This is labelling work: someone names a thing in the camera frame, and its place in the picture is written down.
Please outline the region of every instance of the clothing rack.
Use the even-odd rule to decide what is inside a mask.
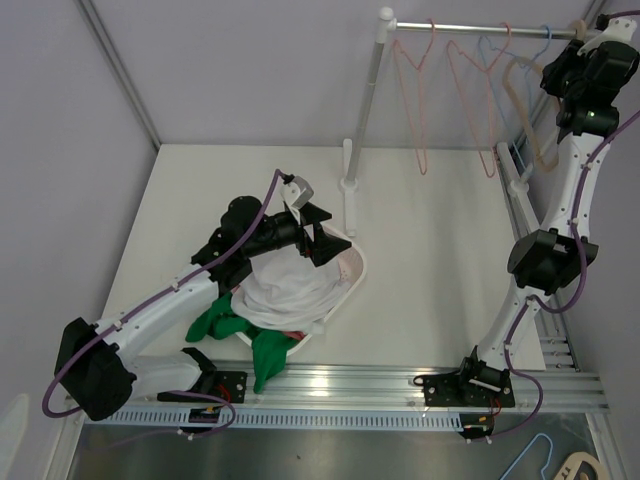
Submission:
[[[404,30],[407,32],[438,32],[453,33],[466,35],[498,35],[523,38],[551,38],[554,40],[571,40],[577,35],[577,31],[571,28],[551,29],[550,31],[544,27],[511,27],[506,25],[483,26],[483,25],[448,25],[440,23],[411,23],[399,22],[393,15],[393,10],[388,7],[380,9],[378,15],[378,31],[376,40],[371,54],[371,62],[369,63],[369,72],[367,74],[367,84],[360,106],[360,114],[358,116],[358,127],[354,142],[345,139],[343,143],[343,163],[344,178],[340,181],[340,190],[344,194],[344,218],[345,232],[350,237],[357,234],[357,207],[355,195],[358,190],[358,164],[360,162],[360,152],[362,151],[362,142],[367,129],[369,113],[373,103],[373,94],[378,81],[378,71],[380,70],[380,62],[382,61],[382,53],[384,45],[387,42],[389,32],[396,30]],[[596,36],[597,30],[588,30],[585,34],[586,39]]]
[[[376,41],[373,47],[373,54],[371,55],[371,62],[369,64],[369,73],[367,74],[367,85],[364,91],[364,97],[362,99],[362,105],[360,107],[360,115],[358,117],[358,127],[356,129],[355,140],[353,149],[351,151],[351,157],[349,160],[349,168],[347,170],[346,177],[343,181],[343,188],[354,187],[356,183],[356,174],[358,172],[358,162],[360,161],[360,151],[362,150],[362,141],[367,128],[367,121],[369,120],[369,112],[371,111],[371,104],[373,103],[373,93],[376,88],[376,82],[378,79],[378,71],[380,69],[380,62],[382,60],[382,52],[384,45],[387,41],[389,32],[396,30],[403,30],[407,32],[438,32],[438,33],[454,33],[454,34],[466,34],[466,35],[499,35],[506,36],[511,34],[512,37],[523,38],[549,38],[549,31],[543,27],[509,27],[504,25],[499,26],[482,26],[482,25],[448,25],[448,24],[431,24],[431,23],[411,23],[411,22],[399,22],[393,16],[393,10],[388,7],[380,9],[378,21],[378,32],[376,34]],[[571,40],[577,34],[575,29],[551,29],[551,38],[554,40]],[[586,33],[586,39],[594,37],[599,32],[597,30],[589,30]]]

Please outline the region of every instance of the green garment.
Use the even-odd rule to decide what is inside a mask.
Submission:
[[[253,391],[260,393],[267,380],[284,370],[287,351],[295,347],[298,340],[277,330],[258,328],[233,313],[230,293],[213,302],[211,308],[193,322],[185,340],[189,343],[199,342],[207,334],[216,340],[222,340],[238,332],[244,332],[252,340],[253,369],[256,375]]]

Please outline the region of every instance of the black motor joint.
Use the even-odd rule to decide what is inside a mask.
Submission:
[[[611,135],[620,119],[612,102],[638,70],[640,55],[626,43],[605,41],[579,55],[584,44],[571,40],[560,56],[543,69],[540,87],[562,101],[556,117],[560,127],[558,143],[570,133]]]

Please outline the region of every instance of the white cloth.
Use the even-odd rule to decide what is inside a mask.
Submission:
[[[254,257],[251,266],[231,309],[269,330],[321,333],[324,316],[351,286],[340,280],[337,258],[316,268],[293,245]]]

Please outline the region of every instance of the horizontal rod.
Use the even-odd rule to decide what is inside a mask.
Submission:
[[[438,33],[456,33],[456,34],[468,34],[468,35],[503,35],[506,36],[509,33],[507,27],[497,26],[488,27],[482,25],[446,25],[446,24],[431,24],[431,23],[410,23],[410,22],[397,22],[395,25],[396,30],[404,30],[409,32],[430,32],[435,30]],[[544,27],[537,28],[524,28],[524,27],[510,27],[511,35],[513,37],[526,37],[526,38],[542,38],[548,37],[549,33]],[[586,38],[596,36],[601,32],[597,30],[587,31]],[[564,29],[551,29],[551,38],[554,40],[571,40],[575,38],[576,30],[573,28]]]

